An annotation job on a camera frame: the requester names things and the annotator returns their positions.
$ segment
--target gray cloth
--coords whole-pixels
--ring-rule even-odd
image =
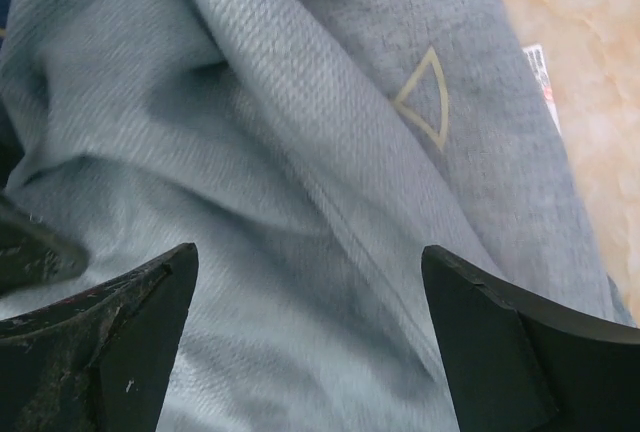
[[[457,430],[427,244],[614,318],[500,0],[14,0],[0,93],[11,197],[92,253],[2,317],[199,247],[160,431]]]

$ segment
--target yellow triangle outline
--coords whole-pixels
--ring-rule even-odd
[[[420,117],[416,111],[404,104],[404,101],[407,100],[409,94],[416,88],[429,66],[433,68],[440,91],[440,130],[438,132]],[[449,91],[447,90],[447,82],[444,77],[444,72],[442,71],[442,65],[440,65],[440,60],[433,47],[429,47],[429,50],[427,50],[424,58],[413,74],[411,74],[405,86],[400,90],[398,96],[393,99],[392,104],[398,113],[402,114],[427,134],[441,152],[444,150],[444,144],[447,141],[447,134],[449,133]]]

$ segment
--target marble surface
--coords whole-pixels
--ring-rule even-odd
[[[544,47],[605,265],[640,321],[640,0],[504,1],[523,46]]]

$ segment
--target wrinkled fabric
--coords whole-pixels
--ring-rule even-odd
[[[456,431],[428,244],[628,321],[500,0],[13,0],[8,31],[7,193],[92,260],[0,314],[195,242],[160,431]]]

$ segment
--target barcode label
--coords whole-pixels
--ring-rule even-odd
[[[556,103],[553,100],[553,89],[551,89],[551,81],[549,80],[549,72],[547,71],[547,63],[544,60],[542,46],[540,44],[534,44],[525,47],[522,51],[527,56],[533,75],[538,81],[538,85],[540,85],[540,90],[542,90],[542,94],[544,95],[544,100],[549,108],[551,118],[553,118],[553,122],[558,128],[558,132],[561,132],[560,121],[558,120],[558,109],[556,109]]]

